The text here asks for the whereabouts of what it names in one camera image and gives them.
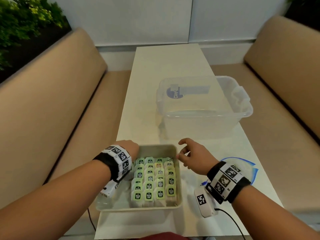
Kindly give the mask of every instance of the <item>blue label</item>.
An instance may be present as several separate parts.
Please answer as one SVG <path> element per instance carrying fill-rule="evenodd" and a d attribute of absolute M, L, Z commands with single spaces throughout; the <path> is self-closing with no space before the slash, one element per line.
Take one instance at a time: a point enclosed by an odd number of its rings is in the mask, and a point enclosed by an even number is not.
<path fill-rule="evenodd" d="M 180 87 L 178 87 L 177 91 L 171 91 L 171 88 L 167 89 L 167 96 L 172 99 L 180 99 L 183 98 L 183 95 L 180 95 Z"/>

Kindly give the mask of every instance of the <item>planter box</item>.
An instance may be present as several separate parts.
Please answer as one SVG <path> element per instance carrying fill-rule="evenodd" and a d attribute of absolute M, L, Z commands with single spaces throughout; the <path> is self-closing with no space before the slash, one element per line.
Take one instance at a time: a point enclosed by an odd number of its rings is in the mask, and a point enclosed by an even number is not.
<path fill-rule="evenodd" d="M 70 31 L 71 27 L 69 24 L 63 28 L 51 25 L 40 29 L 41 34 L 39 36 L 33 36 L 30 40 L 21 40 L 21 46 L 10 47 L 8 49 L 9 52 L 5 53 L 4 57 L 11 67 L 4 67 L 4 71 L 0 71 L 0 83 L 28 64 Z"/>
<path fill-rule="evenodd" d="M 307 3 L 302 5 L 301 2 L 294 1 L 290 5 L 285 17 L 320 31 L 319 5 Z"/>

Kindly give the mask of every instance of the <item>finger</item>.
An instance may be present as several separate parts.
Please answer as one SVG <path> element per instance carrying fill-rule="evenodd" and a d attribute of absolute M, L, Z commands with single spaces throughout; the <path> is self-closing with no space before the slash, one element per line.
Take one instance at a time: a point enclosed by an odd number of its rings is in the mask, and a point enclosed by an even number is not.
<path fill-rule="evenodd" d="M 184 164 L 186 164 L 188 161 L 189 161 L 189 157 L 187 157 L 186 155 L 184 154 L 177 154 L 176 156 L 177 159 L 179 159 L 181 162 L 183 162 Z"/>
<path fill-rule="evenodd" d="M 187 145 L 190 145 L 194 142 L 193 139 L 190 139 L 190 138 L 184 138 L 184 139 L 181 139 L 178 144 L 179 145 L 183 145 L 183 144 L 187 144 Z"/>
<path fill-rule="evenodd" d="M 189 149 L 189 146 L 188 146 L 188 145 L 186 145 L 186 146 L 180 151 L 180 153 L 182 153 L 182 154 L 186 154 L 186 153 L 188 153 L 188 152 L 190 152 L 190 149 Z"/>

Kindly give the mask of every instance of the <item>white tray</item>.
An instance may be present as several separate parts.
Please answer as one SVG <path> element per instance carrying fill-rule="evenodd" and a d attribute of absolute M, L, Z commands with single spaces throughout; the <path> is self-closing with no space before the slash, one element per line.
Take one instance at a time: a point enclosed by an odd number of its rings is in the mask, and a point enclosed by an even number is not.
<path fill-rule="evenodd" d="M 131 201 L 131 180 L 134 178 L 131 171 L 119 184 L 114 196 L 106 198 L 99 194 L 96 198 L 96 208 L 102 212 L 121 211 L 145 211 L 145 210 L 165 210 L 176 209 L 182 205 L 181 175 L 179 161 L 175 159 L 177 148 L 174 145 L 141 145 L 138 158 L 141 157 L 172 157 L 177 179 L 177 205 L 166 207 L 130 208 Z"/>

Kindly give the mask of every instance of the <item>plastic storage box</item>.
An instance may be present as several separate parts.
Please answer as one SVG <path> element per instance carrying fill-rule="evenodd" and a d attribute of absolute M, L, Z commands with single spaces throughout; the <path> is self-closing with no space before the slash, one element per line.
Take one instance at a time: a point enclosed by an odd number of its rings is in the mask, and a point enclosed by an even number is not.
<path fill-rule="evenodd" d="M 145 211 L 145 210 L 165 210 L 176 209 L 182 205 L 182 187 L 179 161 L 175 159 L 177 148 L 174 145 L 141 145 L 138 158 L 141 157 L 172 157 L 177 180 L 177 204 L 176 206 L 130 208 L 131 201 L 131 181 L 133 175 L 129 173 L 119 184 L 115 194 L 111 198 L 106 198 L 99 194 L 96 197 L 96 209 L 104 212 L 122 211 Z"/>
<path fill-rule="evenodd" d="M 253 113 L 250 97 L 229 76 L 166 78 L 156 97 L 160 133 L 168 139 L 224 137 Z"/>

